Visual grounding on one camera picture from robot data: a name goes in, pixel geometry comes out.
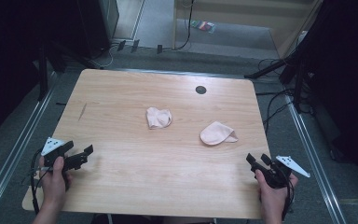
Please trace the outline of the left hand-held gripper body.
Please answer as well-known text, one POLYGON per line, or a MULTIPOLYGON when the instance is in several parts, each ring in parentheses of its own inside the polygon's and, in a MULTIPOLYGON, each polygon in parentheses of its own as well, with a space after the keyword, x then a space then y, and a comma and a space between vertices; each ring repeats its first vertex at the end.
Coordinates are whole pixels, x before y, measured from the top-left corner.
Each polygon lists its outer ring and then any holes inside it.
POLYGON ((44 144, 41 152, 41 156, 44 158, 43 169, 47 170, 52 167, 58 157, 63 157, 64 154, 60 154, 58 148, 67 142, 63 140, 49 137, 44 144))

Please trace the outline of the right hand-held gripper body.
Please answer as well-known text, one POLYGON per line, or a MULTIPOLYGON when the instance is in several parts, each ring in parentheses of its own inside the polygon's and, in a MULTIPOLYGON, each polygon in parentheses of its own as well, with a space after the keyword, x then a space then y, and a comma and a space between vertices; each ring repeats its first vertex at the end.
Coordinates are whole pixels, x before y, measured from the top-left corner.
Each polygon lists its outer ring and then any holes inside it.
POLYGON ((265 163, 261 165, 267 169, 263 175, 268 185, 273 189, 287 187, 289 184, 289 176, 293 171, 305 177, 310 177, 310 173, 305 171, 290 156, 276 156, 270 166, 267 166, 265 163))

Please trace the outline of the person's right hand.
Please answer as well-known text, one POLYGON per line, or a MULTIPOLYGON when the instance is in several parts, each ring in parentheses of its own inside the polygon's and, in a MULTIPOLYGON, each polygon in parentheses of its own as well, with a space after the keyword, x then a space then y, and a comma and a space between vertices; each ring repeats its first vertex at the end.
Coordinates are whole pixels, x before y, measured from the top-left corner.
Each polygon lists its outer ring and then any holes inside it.
POLYGON ((265 214, 281 214, 285 208, 286 200, 289 198, 289 189, 273 189, 271 188, 263 173, 259 170, 255 171, 255 178, 259 186, 259 195, 261 199, 261 215, 265 214))

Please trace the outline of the person's left hand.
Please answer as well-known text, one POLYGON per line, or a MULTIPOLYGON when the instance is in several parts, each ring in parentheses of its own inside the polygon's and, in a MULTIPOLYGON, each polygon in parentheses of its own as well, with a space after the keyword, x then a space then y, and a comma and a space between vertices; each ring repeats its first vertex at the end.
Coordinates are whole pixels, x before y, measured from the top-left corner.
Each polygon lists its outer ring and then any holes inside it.
POLYGON ((64 172, 64 158, 58 157, 51 172, 41 172, 42 190, 44 199, 41 205, 43 210, 61 211, 66 201, 66 191, 72 184, 73 177, 64 172))

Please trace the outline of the flat pink sock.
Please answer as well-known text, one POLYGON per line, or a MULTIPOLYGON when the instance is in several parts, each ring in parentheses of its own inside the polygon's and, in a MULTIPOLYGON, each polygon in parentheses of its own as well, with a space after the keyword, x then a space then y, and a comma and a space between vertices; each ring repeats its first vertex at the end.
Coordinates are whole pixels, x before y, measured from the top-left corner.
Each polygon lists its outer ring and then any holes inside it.
POLYGON ((215 121, 200 132, 200 140, 208 146, 216 146, 221 143, 236 143, 239 138, 232 128, 215 121))

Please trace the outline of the black metal stand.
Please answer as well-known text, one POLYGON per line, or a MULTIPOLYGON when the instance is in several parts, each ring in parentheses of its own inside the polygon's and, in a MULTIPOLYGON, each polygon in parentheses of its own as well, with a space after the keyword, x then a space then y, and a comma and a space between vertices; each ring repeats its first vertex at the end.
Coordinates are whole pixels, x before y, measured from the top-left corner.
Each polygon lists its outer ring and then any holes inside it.
POLYGON ((64 72, 65 63, 62 58, 63 54, 69 56, 70 58, 74 59, 78 63, 81 63, 86 68, 98 69, 98 66, 95 63, 91 63, 87 61, 80 55, 76 54, 74 51, 68 49, 67 47, 57 42, 42 43, 39 48, 39 60, 38 60, 38 77, 39 77, 38 100, 39 101, 44 99, 48 93, 47 62, 50 62, 54 71, 64 72))

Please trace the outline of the crumpled pink sock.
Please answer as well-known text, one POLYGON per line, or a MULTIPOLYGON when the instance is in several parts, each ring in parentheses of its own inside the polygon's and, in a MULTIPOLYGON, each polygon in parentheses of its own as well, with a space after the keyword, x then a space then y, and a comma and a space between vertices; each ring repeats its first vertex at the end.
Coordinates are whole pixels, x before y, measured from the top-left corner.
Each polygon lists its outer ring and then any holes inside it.
POLYGON ((172 122, 172 114, 169 109, 157 109, 149 107, 146 109, 146 119, 149 129, 161 129, 168 127, 172 122))

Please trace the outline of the black tripod stand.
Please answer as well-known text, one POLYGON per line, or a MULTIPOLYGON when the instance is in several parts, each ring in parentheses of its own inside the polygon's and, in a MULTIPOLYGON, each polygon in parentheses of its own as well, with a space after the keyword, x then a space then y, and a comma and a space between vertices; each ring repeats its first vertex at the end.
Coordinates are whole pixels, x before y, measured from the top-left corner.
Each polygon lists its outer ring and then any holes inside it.
POLYGON ((287 57, 280 60, 273 60, 272 64, 251 74, 245 75, 245 78, 257 79, 268 73, 283 67, 283 71, 279 75, 279 80, 282 84, 289 84, 292 80, 294 84, 293 105, 298 114, 304 113, 301 108, 303 97, 301 96, 304 87, 304 77, 306 75, 307 61, 303 58, 303 53, 300 49, 295 49, 287 57))

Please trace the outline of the person's lap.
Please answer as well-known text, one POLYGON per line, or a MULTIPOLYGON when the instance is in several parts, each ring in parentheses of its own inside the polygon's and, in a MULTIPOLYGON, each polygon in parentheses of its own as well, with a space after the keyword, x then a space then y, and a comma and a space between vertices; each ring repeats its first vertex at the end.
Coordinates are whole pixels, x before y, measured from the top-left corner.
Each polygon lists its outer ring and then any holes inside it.
POLYGON ((90 224, 216 224, 208 217, 149 217, 141 215, 94 215, 90 224))

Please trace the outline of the dark cabinet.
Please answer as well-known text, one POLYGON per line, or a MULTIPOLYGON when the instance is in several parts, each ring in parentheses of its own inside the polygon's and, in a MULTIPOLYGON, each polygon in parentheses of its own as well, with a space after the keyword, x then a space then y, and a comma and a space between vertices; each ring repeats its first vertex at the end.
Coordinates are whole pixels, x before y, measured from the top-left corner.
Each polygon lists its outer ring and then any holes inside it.
POLYGON ((117 0, 76 0, 85 37, 84 55, 94 57, 108 50, 115 35, 119 12, 117 0))

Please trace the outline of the colourful striped packet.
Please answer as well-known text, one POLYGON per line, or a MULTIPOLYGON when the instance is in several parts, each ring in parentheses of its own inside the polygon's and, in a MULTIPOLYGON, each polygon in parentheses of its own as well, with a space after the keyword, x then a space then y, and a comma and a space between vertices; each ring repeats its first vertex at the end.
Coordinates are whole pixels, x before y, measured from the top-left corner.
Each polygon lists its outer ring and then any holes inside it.
POLYGON ((215 30, 215 25, 208 21, 191 21, 190 25, 195 29, 208 32, 210 34, 213 34, 215 30))

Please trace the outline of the metal floor rail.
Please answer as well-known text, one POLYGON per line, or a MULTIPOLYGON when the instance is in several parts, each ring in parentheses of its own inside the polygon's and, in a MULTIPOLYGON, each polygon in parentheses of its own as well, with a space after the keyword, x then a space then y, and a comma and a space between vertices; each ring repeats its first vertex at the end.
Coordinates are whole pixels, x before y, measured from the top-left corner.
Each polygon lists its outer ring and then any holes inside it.
POLYGON ((34 134, 61 74, 48 75, 48 91, 41 100, 26 96, 0 128, 0 198, 34 134))
POLYGON ((296 112, 294 101, 289 96, 285 96, 284 99, 289 104, 288 107, 291 117, 296 125, 297 132, 309 159, 314 178, 318 183, 320 192, 324 199, 324 204, 326 205, 333 224, 347 224, 347 220, 338 202, 336 193, 332 188, 326 172, 324 171, 324 167, 319 159, 316 147, 310 138, 310 134, 302 116, 296 112))

